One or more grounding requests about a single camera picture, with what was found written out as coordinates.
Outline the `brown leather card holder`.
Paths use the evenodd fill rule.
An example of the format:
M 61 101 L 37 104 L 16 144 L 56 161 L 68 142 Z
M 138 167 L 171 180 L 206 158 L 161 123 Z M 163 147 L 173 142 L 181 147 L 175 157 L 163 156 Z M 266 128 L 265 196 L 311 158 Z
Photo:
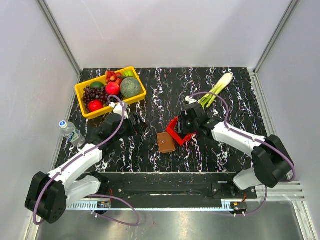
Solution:
M 157 144 L 161 154 L 171 153 L 176 150 L 174 140 L 168 132 L 157 134 Z

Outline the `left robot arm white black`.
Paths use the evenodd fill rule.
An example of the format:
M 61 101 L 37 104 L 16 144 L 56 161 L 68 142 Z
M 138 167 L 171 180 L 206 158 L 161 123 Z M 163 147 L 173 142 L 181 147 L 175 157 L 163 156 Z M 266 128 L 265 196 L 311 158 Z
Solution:
M 24 205 L 32 211 L 35 225 L 41 224 L 37 218 L 55 223 L 69 205 L 85 197 L 102 198 L 111 193 L 107 177 L 97 171 L 86 171 L 103 159 L 114 142 L 141 136 L 146 131 L 148 125 L 137 114 L 133 116 L 134 122 L 120 113 L 110 114 L 93 130 L 80 152 L 58 168 L 48 173 L 39 171 L 33 176 Z

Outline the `red plastic card box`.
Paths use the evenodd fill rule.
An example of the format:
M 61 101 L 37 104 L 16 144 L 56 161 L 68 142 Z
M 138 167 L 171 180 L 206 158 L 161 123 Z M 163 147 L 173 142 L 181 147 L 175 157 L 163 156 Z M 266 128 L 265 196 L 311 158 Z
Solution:
M 189 142 L 192 137 L 195 137 L 197 133 L 179 133 L 178 122 L 178 117 L 175 117 L 166 127 L 166 131 L 180 146 L 183 146 L 185 143 Z

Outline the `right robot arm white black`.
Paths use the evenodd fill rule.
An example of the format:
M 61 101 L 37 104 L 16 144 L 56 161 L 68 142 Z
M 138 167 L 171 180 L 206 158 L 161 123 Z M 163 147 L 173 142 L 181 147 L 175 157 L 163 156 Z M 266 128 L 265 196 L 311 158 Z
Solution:
M 219 118 L 210 118 L 197 102 L 187 105 L 179 113 L 177 130 L 180 134 L 198 133 L 251 158 L 252 167 L 237 173 L 227 186 L 227 192 L 233 198 L 239 198 L 246 189 L 258 185 L 274 188 L 287 174 L 295 173 L 294 163 L 278 136 L 254 135 Z

